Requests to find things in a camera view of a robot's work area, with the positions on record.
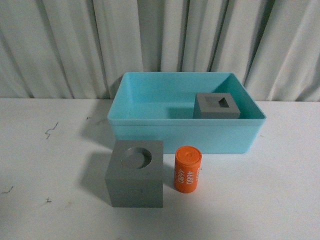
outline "gray block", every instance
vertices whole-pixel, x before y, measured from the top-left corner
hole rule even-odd
[[[240,110],[230,93],[197,93],[194,119],[237,119]]]
[[[119,140],[105,174],[112,207],[163,207],[163,141]]]

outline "plastic bin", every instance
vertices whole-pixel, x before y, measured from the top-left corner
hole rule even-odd
[[[193,119],[196,93],[231,93],[238,119]],[[108,114],[117,140],[162,140],[202,153],[245,153],[266,120],[233,73],[127,72]]]

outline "white curtain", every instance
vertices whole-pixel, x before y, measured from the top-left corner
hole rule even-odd
[[[1,0],[0,97],[114,98],[125,72],[234,72],[320,101],[319,0]]]

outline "orange cylinder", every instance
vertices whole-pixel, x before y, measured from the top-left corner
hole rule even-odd
[[[192,193],[198,185],[202,154],[194,146],[182,146],[175,152],[174,187],[177,191]]]

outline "circular hole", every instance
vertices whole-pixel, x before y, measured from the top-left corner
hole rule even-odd
[[[124,153],[122,165],[130,169],[143,169],[151,162],[151,152],[143,147],[132,147]]]

